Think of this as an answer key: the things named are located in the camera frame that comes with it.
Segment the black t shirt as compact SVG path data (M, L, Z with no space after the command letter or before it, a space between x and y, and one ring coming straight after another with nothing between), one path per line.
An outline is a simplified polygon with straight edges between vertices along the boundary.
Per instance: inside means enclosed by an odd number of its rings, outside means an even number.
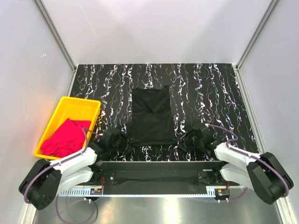
M169 90L168 85L162 89L132 90L132 146L162 146L176 142Z

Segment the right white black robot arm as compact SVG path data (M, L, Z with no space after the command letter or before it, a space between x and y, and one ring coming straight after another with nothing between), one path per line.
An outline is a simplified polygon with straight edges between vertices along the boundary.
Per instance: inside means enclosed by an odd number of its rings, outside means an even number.
M294 184L290 176L272 153L250 153L234 147L231 142L238 137L223 140L214 137L208 125L192 128L177 137L178 148L186 153L202 151L223 163L221 168L207 171L198 177L202 184L238 183L251 189L266 204L273 204L282 197L287 197Z

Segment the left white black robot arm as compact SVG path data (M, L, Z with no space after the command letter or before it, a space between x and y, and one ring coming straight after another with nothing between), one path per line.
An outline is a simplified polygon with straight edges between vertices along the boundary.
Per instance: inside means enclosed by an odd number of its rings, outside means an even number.
M107 129L85 147L58 160L38 160L19 186L24 202L37 210L46 208L60 193L81 183L97 184L98 163L112 152L129 154L137 140L116 128Z

